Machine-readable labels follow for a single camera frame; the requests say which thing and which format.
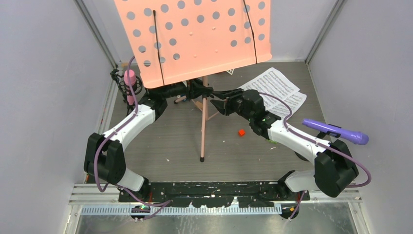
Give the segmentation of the sheet music page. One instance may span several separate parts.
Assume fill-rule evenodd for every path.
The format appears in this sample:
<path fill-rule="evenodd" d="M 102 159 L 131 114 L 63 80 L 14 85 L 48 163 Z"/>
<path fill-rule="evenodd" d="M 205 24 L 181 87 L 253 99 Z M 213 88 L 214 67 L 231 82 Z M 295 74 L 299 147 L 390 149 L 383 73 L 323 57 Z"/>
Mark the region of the sheet music page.
<path fill-rule="evenodd" d="M 296 92 L 295 94 L 291 95 L 290 97 L 286 98 L 284 102 L 287 106 L 291 109 L 292 114 L 294 114 L 306 101 L 307 95 L 301 92 Z M 280 116 L 281 118 L 285 118 L 290 114 L 290 111 L 284 104 L 277 101 L 277 105 L 269 109 L 269 111 L 275 115 Z"/>
<path fill-rule="evenodd" d="M 300 88 L 293 84 L 283 73 L 269 68 L 257 77 L 240 86 L 243 90 L 257 90 L 260 93 L 286 100 L 297 93 Z"/>

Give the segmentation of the pink music stand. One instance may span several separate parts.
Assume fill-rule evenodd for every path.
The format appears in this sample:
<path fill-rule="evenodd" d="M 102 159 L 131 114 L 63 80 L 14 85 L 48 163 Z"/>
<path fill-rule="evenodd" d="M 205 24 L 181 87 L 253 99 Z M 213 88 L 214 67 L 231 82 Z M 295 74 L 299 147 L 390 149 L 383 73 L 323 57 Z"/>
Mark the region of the pink music stand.
<path fill-rule="evenodd" d="M 117 0 L 115 6 L 146 90 L 272 58 L 268 0 Z"/>

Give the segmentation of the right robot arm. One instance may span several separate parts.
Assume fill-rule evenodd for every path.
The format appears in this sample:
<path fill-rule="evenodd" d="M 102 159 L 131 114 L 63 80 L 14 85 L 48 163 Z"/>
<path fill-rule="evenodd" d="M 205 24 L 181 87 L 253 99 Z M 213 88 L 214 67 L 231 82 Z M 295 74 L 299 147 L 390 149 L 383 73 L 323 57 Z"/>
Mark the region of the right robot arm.
<path fill-rule="evenodd" d="M 290 148 L 314 166 L 312 170 L 289 171 L 278 180 L 282 199 L 291 200 L 304 190 L 337 197 L 359 175 L 356 164 L 342 156 L 350 156 L 344 142 L 329 142 L 286 124 L 283 118 L 266 110 L 258 91 L 235 89 L 212 94 L 215 98 L 211 103 L 221 114 L 238 114 L 249 121 L 255 134 Z"/>

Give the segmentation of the pink microphone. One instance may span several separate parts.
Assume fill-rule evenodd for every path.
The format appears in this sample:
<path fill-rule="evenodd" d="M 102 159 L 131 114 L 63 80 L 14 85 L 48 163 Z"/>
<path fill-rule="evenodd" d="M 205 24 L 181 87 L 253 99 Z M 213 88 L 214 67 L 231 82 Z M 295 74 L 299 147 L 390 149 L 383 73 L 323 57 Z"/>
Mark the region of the pink microphone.
<path fill-rule="evenodd" d="M 135 108 L 135 101 L 132 95 L 134 92 L 135 97 L 142 92 L 142 80 L 131 69 L 127 70 L 123 75 L 115 68 L 110 73 L 111 78 L 115 81 L 118 90 L 122 94 L 123 101 L 127 105 L 127 115 Z"/>

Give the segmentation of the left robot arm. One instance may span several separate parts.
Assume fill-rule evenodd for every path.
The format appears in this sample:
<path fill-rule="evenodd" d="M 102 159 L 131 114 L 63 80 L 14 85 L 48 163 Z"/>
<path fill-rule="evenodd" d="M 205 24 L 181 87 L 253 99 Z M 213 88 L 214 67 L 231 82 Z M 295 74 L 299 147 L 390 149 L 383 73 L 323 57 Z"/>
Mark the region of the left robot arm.
<path fill-rule="evenodd" d="M 167 99 L 184 94 L 187 99 L 208 97 L 213 88 L 203 85 L 200 79 L 191 79 L 158 88 L 147 89 L 135 109 L 109 131 L 89 136 L 86 147 L 84 171 L 95 178 L 100 192 L 102 186 L 117 185 L 131 191 L 138 202 L 149 197 L 148 179 L 126 166 L 124 151 L 131 141 L 146 127 L 153 124 L 168 106 Z"/>

